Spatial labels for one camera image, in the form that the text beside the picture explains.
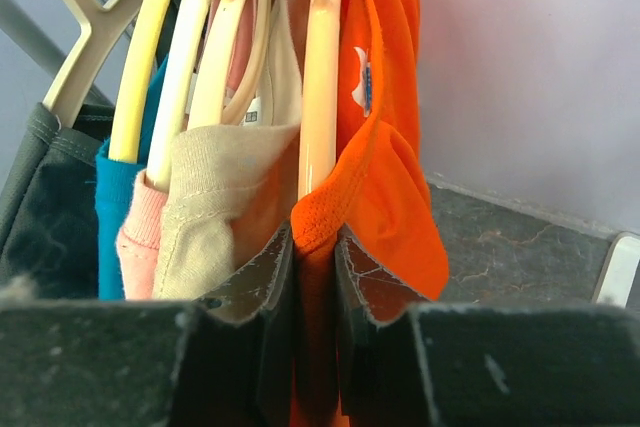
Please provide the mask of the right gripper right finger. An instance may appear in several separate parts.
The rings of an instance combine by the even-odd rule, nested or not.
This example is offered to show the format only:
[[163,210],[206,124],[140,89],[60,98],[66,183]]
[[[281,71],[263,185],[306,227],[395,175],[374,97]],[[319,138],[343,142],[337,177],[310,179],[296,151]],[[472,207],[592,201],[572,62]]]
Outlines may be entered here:
[[334,250],[356,426],[635,426],[639,319],[616,307],[430,302],[349,228]]

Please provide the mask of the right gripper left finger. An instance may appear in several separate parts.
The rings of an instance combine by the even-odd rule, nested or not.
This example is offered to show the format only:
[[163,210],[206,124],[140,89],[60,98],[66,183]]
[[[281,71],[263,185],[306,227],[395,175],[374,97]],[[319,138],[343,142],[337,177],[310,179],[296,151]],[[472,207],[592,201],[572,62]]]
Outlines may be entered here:
[[5,426],[285,426],[293,245],[264,249],[199,300],[1,307]]

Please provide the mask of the orange t shirt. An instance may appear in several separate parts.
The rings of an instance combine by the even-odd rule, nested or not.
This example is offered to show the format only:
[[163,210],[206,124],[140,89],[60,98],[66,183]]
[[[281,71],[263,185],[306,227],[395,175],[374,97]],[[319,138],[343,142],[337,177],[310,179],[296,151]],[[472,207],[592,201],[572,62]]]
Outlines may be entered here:
[[363,247],[424,297],[437,299],[449,268],[419,160],[416,67],[420,0],[331,0],[338,18],[326,66],[320,43],[308,40],[304,78],[329,81],[336,95],[335,166],[317,177],[291,213],[297,260],[294,426],[344,426],[338,411],[334,246],[349,227]]

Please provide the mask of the orange plastic hanger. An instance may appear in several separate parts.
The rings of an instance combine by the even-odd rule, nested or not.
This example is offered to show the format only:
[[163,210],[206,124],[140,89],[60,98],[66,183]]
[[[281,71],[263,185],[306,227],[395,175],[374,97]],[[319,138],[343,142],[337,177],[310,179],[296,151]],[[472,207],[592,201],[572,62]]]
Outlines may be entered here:
[[311,0],[300,126],[298,196],[308,195],[336,163],[341,0]]

